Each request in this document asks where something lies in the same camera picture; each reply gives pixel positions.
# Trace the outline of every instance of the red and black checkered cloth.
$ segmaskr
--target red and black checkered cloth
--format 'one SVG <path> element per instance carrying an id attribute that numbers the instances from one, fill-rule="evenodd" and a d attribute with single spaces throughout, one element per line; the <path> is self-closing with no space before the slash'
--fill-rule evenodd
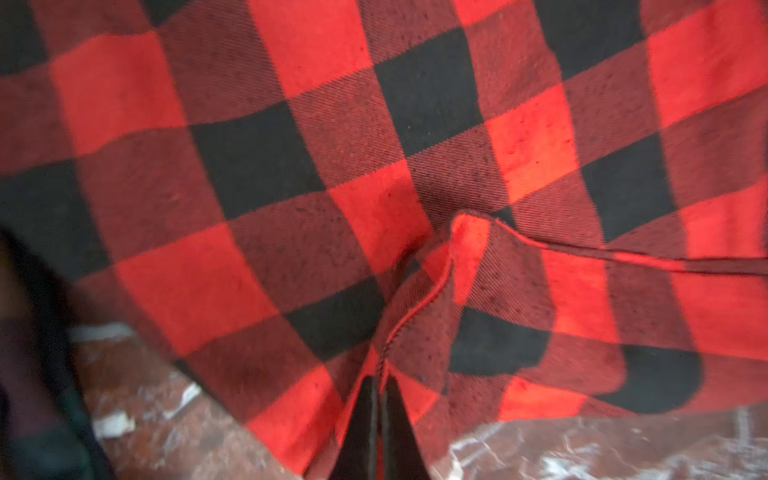
<path id="1" fill-rule="evenodd" d="M 768 398 L 763 0 L 0 5 L 0 223 L 294 472 Z"/>

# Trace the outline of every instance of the buffalo plaid shirt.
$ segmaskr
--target buffalo plaid shirt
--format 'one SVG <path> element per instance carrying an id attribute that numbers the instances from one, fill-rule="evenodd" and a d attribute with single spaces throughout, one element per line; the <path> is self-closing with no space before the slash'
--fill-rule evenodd
<path id="1" fill-rule="evenodd" d="M 764 0 L 4 0 L 0 224 L 326 475 L 768 399 Z"/>

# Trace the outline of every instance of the dark plaid fabric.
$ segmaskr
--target dark plaid fabric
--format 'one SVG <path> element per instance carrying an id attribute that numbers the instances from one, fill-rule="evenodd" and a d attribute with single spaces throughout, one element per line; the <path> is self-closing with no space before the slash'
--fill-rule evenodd
<path id="1" fill-rule="evenodd" d="M 0 222 L 329 471 L 768 398 L 762 0 L 6 0 Z"/>

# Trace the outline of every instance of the black tongs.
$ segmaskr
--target black tongs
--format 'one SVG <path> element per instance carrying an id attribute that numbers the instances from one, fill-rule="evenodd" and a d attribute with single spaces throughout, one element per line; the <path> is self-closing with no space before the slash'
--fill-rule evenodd
<path id="1" fill-rule="evenodd" d="M 385 480 L 429 480 L 406 405 L 393 376 L 381 395 L 372 376 L 363 379 L 339 458 L 328 480 L 375 480 L 378 472 L 379 417 Z"/>

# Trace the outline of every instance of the brown marble countertop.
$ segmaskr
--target brown marble countertop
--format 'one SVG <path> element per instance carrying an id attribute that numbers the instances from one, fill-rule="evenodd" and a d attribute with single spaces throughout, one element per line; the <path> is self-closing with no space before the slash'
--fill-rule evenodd
<path id="1" fill-rule="evenodd" d="M 121 324 L 73 327 L 86 403 L 120 480 L 295 478 Z M 487 425 L 430 468 L 441 480 L 768 478 L 768 404 L 706 415 Z"/>

